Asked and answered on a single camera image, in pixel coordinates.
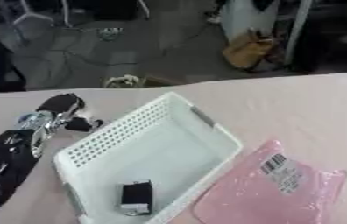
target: barcode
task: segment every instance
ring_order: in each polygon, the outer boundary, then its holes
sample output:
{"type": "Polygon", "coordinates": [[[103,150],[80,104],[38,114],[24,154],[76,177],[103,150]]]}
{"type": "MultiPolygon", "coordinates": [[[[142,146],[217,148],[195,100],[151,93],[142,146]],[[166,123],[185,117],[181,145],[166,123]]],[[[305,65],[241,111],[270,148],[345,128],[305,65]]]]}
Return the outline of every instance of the barcode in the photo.
{"type": "Polygon", "coordinates": [[[286,160],[287,159],[283,155],[276,154],[264,162],[264,164],[261,166],[261,170],[267,175],[270,172],[279,169],[286,160]]]}

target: basket handle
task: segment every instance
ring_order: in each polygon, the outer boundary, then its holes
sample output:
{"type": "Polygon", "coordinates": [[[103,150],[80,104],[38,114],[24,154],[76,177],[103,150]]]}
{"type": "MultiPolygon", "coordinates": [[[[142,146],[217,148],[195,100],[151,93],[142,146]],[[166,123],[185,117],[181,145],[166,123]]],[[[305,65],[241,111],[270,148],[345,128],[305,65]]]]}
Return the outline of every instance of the basket handle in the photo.
{"type": "Polygon", "coordinates": [[[83,207],[83,205],[80,201],[80,197],[76,193],[75,189],[69,183],[65,183],[63,187],[65,188],[67,195],[70,198],[70,203],[72,204],[73,208],[75,209],[75,213],[76,213],[77,217],[87,215],[85,208],[83,207]]]}
{"type": "Polygon", "coordinates": [[[201,120],[203,120],[208,126],[211,128],[215,127],[215,121],[211,119],[208,115],[205,115],[200,109],[198,109],[196,106],[191,107],[191,111],[196,114],[201,120]]]}

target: pink tablecloth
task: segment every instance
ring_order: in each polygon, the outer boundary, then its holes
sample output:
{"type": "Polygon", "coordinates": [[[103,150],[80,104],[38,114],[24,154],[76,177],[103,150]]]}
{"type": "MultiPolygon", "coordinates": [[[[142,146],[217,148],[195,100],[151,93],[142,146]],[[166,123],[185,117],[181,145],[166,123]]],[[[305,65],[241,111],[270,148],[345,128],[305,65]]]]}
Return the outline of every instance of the pink tablecloth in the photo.
{"type": "MultiPolygon", "coordinates": [[[[0,132],[46,98],[75,92],[97,117],[109,121],[168,91],[185,96],[253,150],[278,138],[289,157],[319,169],[347,170],[347,74],[227,80],[140,90],[69,89],[0,94],[0,132]]],[[[76,223],[52,166],[53,154],[81,135],[62,131],[13,197],[0,208],[0,224],[76,223]]],[[[172,221],[200,223],[191,208],[172,221]]],[[[347,224],[347,182],[332,214],[347,224]]]]}

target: brown paper bag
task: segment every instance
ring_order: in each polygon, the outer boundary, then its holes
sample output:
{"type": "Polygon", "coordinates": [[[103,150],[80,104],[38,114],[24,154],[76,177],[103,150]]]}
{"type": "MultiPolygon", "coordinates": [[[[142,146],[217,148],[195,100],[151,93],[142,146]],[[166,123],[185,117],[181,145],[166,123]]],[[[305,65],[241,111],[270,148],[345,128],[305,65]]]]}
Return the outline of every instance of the brown paper bag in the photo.
{"type": "Polygon", "coordinates": [[[257,65],[272,47],[272,38],[262,38],[256,32],[248,31],[236,37],[223,50],[223,56],[234,67],[246,69],[257,65]]]}

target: pink plastic bag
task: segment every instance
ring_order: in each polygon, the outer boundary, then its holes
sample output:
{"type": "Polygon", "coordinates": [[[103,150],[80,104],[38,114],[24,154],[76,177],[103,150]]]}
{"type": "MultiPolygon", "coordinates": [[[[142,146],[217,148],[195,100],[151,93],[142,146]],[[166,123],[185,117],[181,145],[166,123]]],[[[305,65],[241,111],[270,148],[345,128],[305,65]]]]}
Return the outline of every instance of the pink plastic bag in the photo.
{"type": "Polygon", "coordinates": [[[318,171],[270,141],[238,163],[195,205],[205,224],[324,224],[346,171],[318,171]]]}

